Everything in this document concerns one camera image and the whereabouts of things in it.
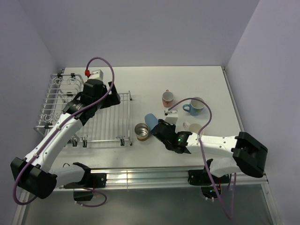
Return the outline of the blue cup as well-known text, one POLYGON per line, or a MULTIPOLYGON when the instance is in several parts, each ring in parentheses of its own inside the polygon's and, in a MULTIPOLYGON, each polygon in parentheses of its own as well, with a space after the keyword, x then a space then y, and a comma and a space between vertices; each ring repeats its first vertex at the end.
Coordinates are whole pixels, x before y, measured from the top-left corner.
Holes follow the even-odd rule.
POLYGON ((145 124, 148 125, 150 130, 152 130, 158 124, 158 119, 152 113, 146 114, 144 120, 145 120, 145 124))

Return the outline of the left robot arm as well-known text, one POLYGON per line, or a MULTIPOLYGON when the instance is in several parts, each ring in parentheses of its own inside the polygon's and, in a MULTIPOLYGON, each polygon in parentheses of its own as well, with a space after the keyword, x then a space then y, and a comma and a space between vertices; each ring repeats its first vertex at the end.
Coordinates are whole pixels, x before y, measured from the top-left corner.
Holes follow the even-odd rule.
POLYGON ((68 102, 58 122, 41 143, 24 158, 16 157, 10 164, 15 179, 13 199, 22 204, 16 196, 20 187, 35 197, 47 198, 61 185, 75 182, 80 187, 91 183, 90 168, 73 163, 57 172, 51 170, 52 164, 67 142, 92 118, 98 109, 120 104, 120 96, 114 82, 107 87, 101 79, 88 79, 83 90, 68 102))

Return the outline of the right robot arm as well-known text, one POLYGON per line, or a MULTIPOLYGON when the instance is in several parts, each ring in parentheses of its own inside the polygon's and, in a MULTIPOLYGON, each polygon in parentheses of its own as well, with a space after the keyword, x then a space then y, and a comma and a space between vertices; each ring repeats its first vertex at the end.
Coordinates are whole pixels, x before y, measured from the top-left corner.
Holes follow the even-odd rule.
POLYGON ((254 178, 263 177, 268 149, 247 132, 223 137, 198 135, 188 131, 176 133, 175 125, 159 120, 150 133, 166 149, 178 154, 203 151, 216 156, 203 171, 203 178, 209 183, 226 174, 239 172, 254 178))

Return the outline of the steel cup brown base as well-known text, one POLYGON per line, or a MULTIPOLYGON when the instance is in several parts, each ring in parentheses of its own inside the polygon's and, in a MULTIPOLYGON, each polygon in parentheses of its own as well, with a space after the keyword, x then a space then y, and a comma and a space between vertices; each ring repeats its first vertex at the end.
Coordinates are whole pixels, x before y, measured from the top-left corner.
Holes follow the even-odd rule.
POLYGON ((139 141, 145 141, 149 137, 150 128, 145 123, 139 123, 135 126, 135 135, 139 141))

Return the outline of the white mug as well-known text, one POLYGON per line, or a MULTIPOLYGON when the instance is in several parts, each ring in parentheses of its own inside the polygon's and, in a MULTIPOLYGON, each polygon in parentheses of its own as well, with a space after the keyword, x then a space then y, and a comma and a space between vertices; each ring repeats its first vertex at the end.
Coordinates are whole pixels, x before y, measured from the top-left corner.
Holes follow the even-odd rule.
POLYGON ((183 122, 183 127, 185 131, 192 132, 198 134, 198 132, 201 130, 202 125, 198 123, 188 123, 188 122, 183 122))

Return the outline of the pink mug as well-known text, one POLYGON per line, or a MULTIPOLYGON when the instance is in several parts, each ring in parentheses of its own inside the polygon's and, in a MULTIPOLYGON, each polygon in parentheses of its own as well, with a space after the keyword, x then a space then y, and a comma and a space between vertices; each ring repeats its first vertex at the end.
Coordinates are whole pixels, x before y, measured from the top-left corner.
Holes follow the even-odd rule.
POLYGON ((162 94, 162 103, 164 107, 171 107, 173 105, 174 94, 169 90, 166 90, 162 94))

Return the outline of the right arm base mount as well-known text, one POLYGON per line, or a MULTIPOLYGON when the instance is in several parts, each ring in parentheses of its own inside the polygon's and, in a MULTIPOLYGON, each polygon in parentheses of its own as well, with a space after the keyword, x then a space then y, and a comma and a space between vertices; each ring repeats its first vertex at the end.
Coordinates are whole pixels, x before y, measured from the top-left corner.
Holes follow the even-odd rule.
MULTIPOLYGON (((229 189, 230 182, 231 182, 231 175, 224 175, 220 178, 212 175, 212 178, 215 182, 217 191, 219 192, 219 195, 222 194, 222 184, 227 184, 227 190, 229 189)), ((212 186, 212 182, 209 179, 208 174, 206 173, 206 170, 189 170, 188 171, 188 183, 192 186, 200 186, 202 195, 206 200, 215 200, 218 198, 216 191, 214 190, 212 186)))

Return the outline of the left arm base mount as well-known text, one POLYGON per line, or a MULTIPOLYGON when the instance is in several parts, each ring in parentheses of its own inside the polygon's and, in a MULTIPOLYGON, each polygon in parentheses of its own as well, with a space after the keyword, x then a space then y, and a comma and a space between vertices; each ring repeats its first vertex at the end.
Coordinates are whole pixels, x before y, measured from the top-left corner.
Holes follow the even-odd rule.
POLYGON ((98 190, 106 186, 106 173, 92 173, 88 166, 79 162, 63 167, 63 169, 66 169, 66 171, 63 171, 63 176, 66 176, 67 179, 64 180, 61 186, 65 189, 82 189, 82 191, 75 190, 73 192, 73 199, 76 204, 82 207, 95 208, 107 202, 106 194, 98 190), (86 202, 92 200, 94 194, 102 196, 104 200, 96 205, 86 204, 86 202))

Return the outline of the aluminium rail frame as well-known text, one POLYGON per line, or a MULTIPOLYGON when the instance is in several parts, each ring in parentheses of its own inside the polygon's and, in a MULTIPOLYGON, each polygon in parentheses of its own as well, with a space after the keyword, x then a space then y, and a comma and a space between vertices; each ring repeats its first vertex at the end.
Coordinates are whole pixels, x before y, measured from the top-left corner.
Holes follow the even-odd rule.
MULTIPOLYGON (((203 98, 212 109, 205 133, 237 135, 242 130, 227 78, 220 66, 115 67, 116 86, 131 91, 129 127, 152 113, 163 117, 161 95, 165 90, 176 100, 203 98)), ((219 201, 206 200, 199 186, 188 184, 188 171, 202 169, 200 152, 176 154, 154 137, 133 146, 89 143, 87 148, 66 148, 55 161, 80 161, 107 174, 103 192, 108 200, 97 208, 74 204, 71 190, 56 189, 44 200, 25 207, 24 225, 279 225, 266 177, 237 174, 234 192, 222 187, 228 219, 219 201)))

